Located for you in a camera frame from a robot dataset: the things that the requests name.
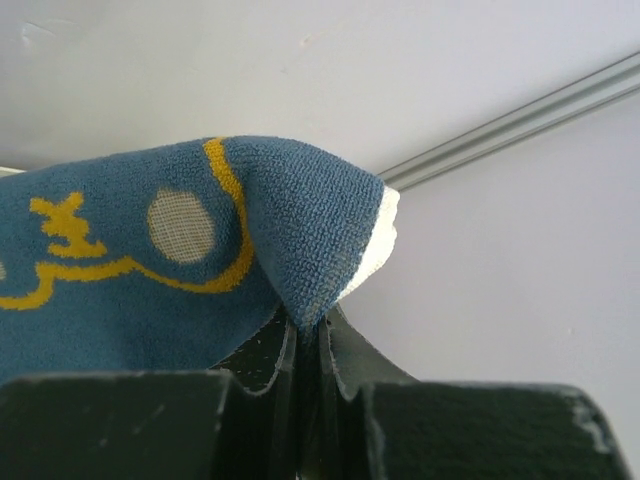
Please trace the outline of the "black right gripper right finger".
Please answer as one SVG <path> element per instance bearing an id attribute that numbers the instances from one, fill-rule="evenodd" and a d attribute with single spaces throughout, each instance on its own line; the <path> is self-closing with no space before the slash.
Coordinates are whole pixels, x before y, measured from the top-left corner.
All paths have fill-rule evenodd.
<path id="1" fill-rule="evenodd" d="M 304 479 L 628 479 L 600 408 L 563 384 L 420 381 L 331 310 L 315 331 Z"/>

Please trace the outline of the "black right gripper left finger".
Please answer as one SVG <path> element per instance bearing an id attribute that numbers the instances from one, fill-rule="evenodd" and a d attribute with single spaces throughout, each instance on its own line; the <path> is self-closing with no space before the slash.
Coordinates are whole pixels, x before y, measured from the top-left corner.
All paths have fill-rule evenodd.
<path id="1" fill-rule="evenodd" d="M 5 479 L 292 479 L 297 332 L 214 368 L 31 375 L 1 389 Z"/>

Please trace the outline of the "yellow and blue cartoon towel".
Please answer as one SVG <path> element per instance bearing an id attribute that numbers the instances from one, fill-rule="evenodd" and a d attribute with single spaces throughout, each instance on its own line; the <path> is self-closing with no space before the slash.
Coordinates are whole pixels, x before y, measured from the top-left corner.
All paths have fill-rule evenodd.
<path id="1" fill-rule="evenodd" d="M 284 138 L 203 138 L 1 181 L 1 378 L 200 370 L 284 309 L 305 337 L 380 269 L 400 195 Z"/>

